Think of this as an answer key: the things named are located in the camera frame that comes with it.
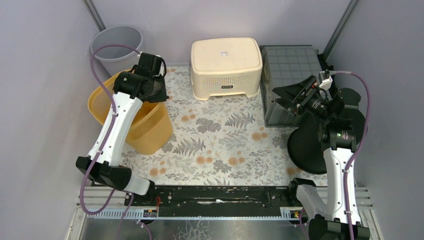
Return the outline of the black round plastic bin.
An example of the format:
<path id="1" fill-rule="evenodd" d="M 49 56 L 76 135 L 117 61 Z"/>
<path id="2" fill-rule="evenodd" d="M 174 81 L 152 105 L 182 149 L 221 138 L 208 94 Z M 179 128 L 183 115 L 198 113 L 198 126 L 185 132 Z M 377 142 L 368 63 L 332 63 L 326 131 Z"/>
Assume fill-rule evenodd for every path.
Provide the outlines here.
<path id="1" fill-rule="evenodd" d="M 318 123 L 315 117 L 307 119 L 290 134 L 287 150 L 290 159 L 301 170 L 323 175 L 330 169 L 330 154 L 347 155 L 344 162 L 358 150 L 363 137 L 366 117 L 362 114 L 362 125 Z"/>

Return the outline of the grey plastic storage bin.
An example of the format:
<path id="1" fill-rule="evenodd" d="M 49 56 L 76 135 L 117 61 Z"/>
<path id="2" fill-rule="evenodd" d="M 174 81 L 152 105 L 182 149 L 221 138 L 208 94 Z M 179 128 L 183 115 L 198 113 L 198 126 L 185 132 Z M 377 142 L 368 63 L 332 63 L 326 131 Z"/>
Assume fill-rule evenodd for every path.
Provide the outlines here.
<path id="1" fill-rule="evenodd" d="M 274 88 L 298 84 L 311 75 L 330 69 L 312 45 L 261 45 L 262 73 L 260 92 L 264 123 L 272 127 L 297 127 L 303 117 L 294 116 L 276 102 Z"/>

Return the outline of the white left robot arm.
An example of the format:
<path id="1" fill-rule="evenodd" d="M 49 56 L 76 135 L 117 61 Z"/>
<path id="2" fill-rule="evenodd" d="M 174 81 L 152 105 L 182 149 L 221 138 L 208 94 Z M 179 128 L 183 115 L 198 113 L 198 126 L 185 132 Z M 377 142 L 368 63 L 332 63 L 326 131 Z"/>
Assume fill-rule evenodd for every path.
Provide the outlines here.
<path id="1" fill-rule="evenodd" d="M 139 153 L 151 155 L 171 137 L 165 75 L 163 58 L 145 52 L 130 71 L 118 73 L 112 90 L 105 91 L 111 104 L 99 137 L 88 155 L 78 157 L 75 164 L 85 178 L 134 193 L 144 206 L 155 200 L 154 183 L 123 166 L 121 153 L 128 143 Z"/>

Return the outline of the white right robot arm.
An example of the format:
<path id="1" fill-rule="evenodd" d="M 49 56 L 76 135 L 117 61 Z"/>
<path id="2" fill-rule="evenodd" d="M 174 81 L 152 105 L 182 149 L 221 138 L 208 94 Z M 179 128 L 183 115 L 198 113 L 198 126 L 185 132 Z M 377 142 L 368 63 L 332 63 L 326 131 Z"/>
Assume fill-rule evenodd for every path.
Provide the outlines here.
<path id="1" fill-rule="evenodd" d="M 287 142 L 294 164 L 311 174 L 326 174 L 327 200 L 312 180 L 294 178 L 287 201 L 302 204 L 308 216 L 310 240 L 368 240 L 371 231 L 361 222 L 355 197 L 354 161 L 367 131 L 360 112 L 361 96 L 343 88 L 329 97 L 323 81 L 310 76 L 297 84 L 274 88 L 276 102 L 298 116 L 311 115 Z"/>

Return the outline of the grey round plastic bin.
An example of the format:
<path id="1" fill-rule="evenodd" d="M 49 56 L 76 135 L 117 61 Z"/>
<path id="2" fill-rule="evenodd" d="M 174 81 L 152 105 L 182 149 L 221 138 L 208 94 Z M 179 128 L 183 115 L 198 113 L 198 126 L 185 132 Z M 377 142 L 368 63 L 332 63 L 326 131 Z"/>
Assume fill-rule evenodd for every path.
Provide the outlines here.
<path id="1" fill-rule="evenodd" d="M 139 54 L 133 50 L 142 51 L 143 35 L 137 28 L 130 25 L 117 25 L 109 27 L 98 33 L 90 43 L 93 53 L 100 47 L 95 55 L 109 75 L 113 76 L 121 71 L 131 69 L 139 62 Z"/>

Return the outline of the cream perforated plastic basket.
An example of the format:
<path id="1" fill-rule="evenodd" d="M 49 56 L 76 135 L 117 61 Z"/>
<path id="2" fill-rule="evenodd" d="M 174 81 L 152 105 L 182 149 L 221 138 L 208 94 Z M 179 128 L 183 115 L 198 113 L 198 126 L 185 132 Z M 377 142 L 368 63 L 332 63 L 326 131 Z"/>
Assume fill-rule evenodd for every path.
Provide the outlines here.
<path id="1" fill-rule="evenodd" d="M 195 41 L 190 53 L 193 95 L 206 101 L 212 96 L 259 93 L 263 59 L 251 37 L 226 37 Z"/>

